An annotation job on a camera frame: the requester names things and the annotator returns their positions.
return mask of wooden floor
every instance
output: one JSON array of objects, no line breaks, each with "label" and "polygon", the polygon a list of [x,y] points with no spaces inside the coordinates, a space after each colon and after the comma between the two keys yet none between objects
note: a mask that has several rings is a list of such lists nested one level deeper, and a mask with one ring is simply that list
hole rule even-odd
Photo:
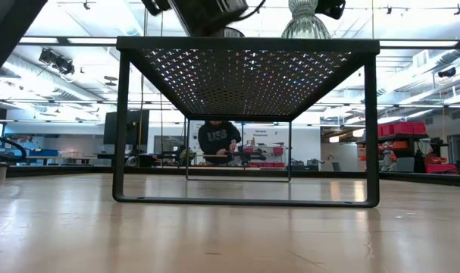
[{"label": "wooden floor", "polygon": [[[294,209],[116,203],[107,174],[11,179],[0,184],[0,273],[460,272],[460,188],[381,186],[377,209]],[[126,191],[362,200],[364,188],[127,175]]]}]

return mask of person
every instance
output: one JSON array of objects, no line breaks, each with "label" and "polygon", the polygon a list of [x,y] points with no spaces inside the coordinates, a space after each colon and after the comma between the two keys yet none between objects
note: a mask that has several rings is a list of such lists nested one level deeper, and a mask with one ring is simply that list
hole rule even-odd
[{"label": "person", "polygon": [[[206,155],[226,155],[233,152],[242,137],[228,121],[206,121],[198,131],[198,140],[201,150]],[[229,158],[205,157],[206,162],[222,165],[229,162]]]}]

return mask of dark hoodie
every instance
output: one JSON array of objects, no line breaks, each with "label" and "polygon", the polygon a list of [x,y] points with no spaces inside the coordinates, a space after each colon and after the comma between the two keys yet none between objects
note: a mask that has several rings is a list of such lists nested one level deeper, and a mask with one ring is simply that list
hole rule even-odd
[{"label": "dark hoodie", "polygon": [[[230,122],[223,121],[218,126],[214,126],[205,122],[205,125],[199,128],[198,132],[199,146],[206,155],[216,155],[216,152],[221,149],[230,149],[231,140],[236,140],[236,143],[242,141],[238,129]],[[206,161],[213,164],[225,164],[228,162],[226,158],[205,158]]]}]

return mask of glass lampshade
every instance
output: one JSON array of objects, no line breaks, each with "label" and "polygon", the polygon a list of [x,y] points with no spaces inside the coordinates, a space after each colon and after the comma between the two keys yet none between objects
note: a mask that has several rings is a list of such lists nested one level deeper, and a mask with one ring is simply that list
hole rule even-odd
[{"label": "glass lampshade", "polygon": [[282,33],[282,38],[292,39],[330,39],[321,19],[315,16],[318,0],[289,0],[292,20]]}]

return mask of perforated metal tabletop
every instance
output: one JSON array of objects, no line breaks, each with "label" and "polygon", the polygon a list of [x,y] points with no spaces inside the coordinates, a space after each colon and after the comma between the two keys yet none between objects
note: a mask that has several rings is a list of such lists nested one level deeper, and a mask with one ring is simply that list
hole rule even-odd
[{"label": "perforated metal tabletop", "polygon": [[188,119],[292,121],[369,58],[378,41],[119,37],[117,48]]}]

